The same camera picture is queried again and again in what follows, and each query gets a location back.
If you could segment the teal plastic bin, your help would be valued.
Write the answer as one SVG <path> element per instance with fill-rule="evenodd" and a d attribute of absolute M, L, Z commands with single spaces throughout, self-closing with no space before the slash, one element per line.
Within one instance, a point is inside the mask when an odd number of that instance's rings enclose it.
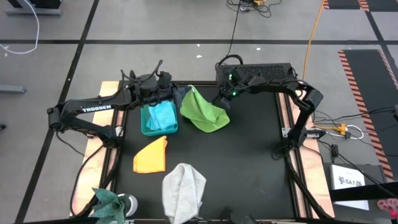
<path fill-rule="evenodd" d="M 151 131 L 146 127 L 147 121 L 150 117 L 148 107 L 151 105 L 145 105 L 143 108 L 141 108 L 141 132 L 146 135 L 146 136 L 159 136 L 159 135 L 165 135 L 165 134 L 172 134 L 175 133 L 178 130 L 178 120 L 177 124 L 175 126 L 169 127 L 164 131 Z M 176 107 L 174 104 L 174 110 L 175 110 L 175 115 L 177 119 L 177 112 L 176 112 Z"/>

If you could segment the black perforated computer case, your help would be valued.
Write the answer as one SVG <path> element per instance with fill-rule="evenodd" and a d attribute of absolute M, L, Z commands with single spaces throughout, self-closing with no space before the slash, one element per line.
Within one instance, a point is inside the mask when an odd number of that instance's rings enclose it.
<path fill-rule="evenodd" d="M 248 82 L 253 77 L 261 77 L 267 82 L 294 80 L 296 75 L 290 63 L 262 63 L 244 65 L 219 65 L 216 67 L 216 80 L 225 82 L 229 78 Z"/>

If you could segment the lime green microfiber towel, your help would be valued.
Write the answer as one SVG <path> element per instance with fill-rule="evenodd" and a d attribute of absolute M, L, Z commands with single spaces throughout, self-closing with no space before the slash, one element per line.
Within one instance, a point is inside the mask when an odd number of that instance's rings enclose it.
<path fill-rule="evenodd" d="M 229 124 L 230 118 L 224 109 L 208 102 L 193 85 L 189 87 L 180 107 L 182 116 L 204 133 L 215 132 Z"/>

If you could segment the black frame bar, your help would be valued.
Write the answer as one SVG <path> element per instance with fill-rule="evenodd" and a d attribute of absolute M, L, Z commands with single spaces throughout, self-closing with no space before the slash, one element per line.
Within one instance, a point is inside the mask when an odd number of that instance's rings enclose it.
<path fill-rule="evenodd" d="M 333 202 L 398 198 L 398 182 L 331 190 L 330 198 Z"/>

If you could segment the pink patterned object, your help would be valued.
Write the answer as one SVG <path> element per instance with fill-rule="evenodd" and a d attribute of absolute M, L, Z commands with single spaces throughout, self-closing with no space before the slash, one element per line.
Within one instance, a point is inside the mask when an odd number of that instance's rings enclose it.
<path fill-rule="evenodd" d="M 392 218 L 398 218 L 398 199 L 389 198 L 379 200 L 377 206 L 380 210 L 388 212 Z"/>

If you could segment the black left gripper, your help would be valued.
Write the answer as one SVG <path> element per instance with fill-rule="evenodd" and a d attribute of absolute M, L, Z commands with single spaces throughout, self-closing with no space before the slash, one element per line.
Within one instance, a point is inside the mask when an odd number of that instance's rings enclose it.
<path fill-rule="evenodd" d="M 187 91 L 185 87 L 171 87 L 166 89 L 158 89 L 157 101 L 173 101 L 177 108 L 182 105 L 182 100 Z"/>

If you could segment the grey waffle-weave towel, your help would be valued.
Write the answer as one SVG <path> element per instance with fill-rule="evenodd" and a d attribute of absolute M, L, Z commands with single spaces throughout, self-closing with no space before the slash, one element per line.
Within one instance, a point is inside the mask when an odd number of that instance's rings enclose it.
<path fill-rule="evenodd" d="M 171 224 L 198 218 L 206 178 L 190 164 L 179 163 L 162 181 L 162 205 Z"/>

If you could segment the grey desk foot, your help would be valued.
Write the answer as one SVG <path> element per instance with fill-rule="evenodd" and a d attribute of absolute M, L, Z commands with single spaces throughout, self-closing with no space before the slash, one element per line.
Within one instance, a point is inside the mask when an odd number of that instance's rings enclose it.
<path fill-rule="evenodd" d="M 22 85 L 0 85 L 0 93 L 26 93 L 26 88 Z"/>
<path fill-rule="evenodd" d="M 25 9 L 25 8 L 12 8 L 12 9 L 6 9 L 5 10 L 6 14 L 8 16 L 11 15 L 17 15 L 17 14 L 22 14 L 22 15 L 28 15 L 28 14 L 36 14 L 37 16 L 61 16 L 62 12 L 59 9 L 42 9 L 42 8 L 34 8 L 32 11 L 31 9 Z"/>

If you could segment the yellow power splitter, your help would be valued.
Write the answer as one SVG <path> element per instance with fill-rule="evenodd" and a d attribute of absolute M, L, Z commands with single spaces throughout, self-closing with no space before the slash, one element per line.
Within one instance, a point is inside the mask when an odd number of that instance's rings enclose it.
<path fill-rule="evenodd" d="M 340 136 L 345 136 L 347 127 L 345 124 L 341 124 L 339 126 L 320 126 L 315 124 L 314 127 L 324 129 L 324 130 L 334 130 L 336 131 Z"/>

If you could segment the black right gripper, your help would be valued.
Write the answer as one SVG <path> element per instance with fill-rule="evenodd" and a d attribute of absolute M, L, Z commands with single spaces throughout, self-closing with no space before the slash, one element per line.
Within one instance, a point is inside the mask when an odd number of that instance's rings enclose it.
<path fill-rule="evenodd" d="M 221 87 L 221 97 L 217 96 L 213 100 L 213 105 L 228 111 L 230 109 L 230 103 L 233 98 L 240 95 L 240 91 L 230 84 L 225 84 Z"/>

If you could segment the black table frame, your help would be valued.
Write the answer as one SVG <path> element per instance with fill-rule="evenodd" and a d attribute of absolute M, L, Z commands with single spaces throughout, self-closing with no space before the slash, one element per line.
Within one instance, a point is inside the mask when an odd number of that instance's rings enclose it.
<path fill-rule="evenodd" d="M 305 140 L 305 125 L 323 99 L 314 87 L 292 75 L 221 72 L 218 84 L 202 86 L 206 99 L 226 98 L 229 124 L 212 132 L 178 118 L 167 136 L 165 170 L 179 163 L 206 179 L 199 215 L 234 221 L 290 219 L 296 214 L 286 154 Z"/>

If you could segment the white SA7 printed sheet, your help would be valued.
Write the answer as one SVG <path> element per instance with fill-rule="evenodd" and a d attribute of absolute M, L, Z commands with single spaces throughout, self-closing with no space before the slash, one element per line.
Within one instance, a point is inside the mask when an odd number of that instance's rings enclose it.
<path fill-rule="evenodd" d="M 362 175 L 362 173 L 360 173 L 360 171 L 356 169 L 331 165 L 330 177 L 331 177 L 332 190 L 361 187 L 365 185 L 364 175 Z M 334 202 L 334 204 L 351 207 L 351 208 L 357 208 L 360 210 L 369 210 L 369 205 L 367 200 L 342 201 L 342 202 Z"/>

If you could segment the black hazard-striped floor mat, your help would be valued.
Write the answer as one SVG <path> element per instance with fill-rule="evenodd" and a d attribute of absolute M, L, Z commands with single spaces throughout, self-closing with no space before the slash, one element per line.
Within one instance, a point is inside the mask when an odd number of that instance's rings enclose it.
<path fill-rule="evenodd" d="M 369 12 L 398 12 L 398 0 L 357 0 L 361 9 Z"/>
<path fill-rule="evenodd" d="M 338 55 L 384 175 L 398 181 L 398 80 L 380 50 Z"/>
<path fill-rule="evenodd" d="M 358 0 L 324 0 L 325 9 L 360 9 Z"/>

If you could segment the orange microfiber towel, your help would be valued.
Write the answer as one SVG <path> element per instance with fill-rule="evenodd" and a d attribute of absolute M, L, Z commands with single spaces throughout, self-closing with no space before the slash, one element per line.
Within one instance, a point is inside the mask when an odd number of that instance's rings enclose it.
<path fill-rule="evenodd" d="M 165 172 L 167 137 L 162 136 L 140 150 L 133 158 L 133 171 L 138 174 Z"/>

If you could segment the sky blue microfiber towel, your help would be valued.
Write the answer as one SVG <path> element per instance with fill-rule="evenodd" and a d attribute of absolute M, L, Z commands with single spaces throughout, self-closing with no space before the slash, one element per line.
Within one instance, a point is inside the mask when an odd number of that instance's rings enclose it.
<path fill-rule="evenodd" d="M 163 101 L 156 106 L 150 106 L 148 111 L 157 126 L 155 131 L 164 131 L 177 124 L 174 104 L 171 101 Z"/>

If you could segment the dark green cloth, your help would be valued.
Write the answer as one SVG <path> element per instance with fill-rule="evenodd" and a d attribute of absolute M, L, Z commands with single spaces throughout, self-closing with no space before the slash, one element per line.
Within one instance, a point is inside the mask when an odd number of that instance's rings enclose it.
<path fill-rule="evenodd" d="M 126 214 L 131 206 L 128 196 L 118 196 L 112 191 L 93 188 L 95 197 L 99 200 L 98 205 L 93 206 L 91 218 L 97 218 L 96 224 L 125 224 Z"/>

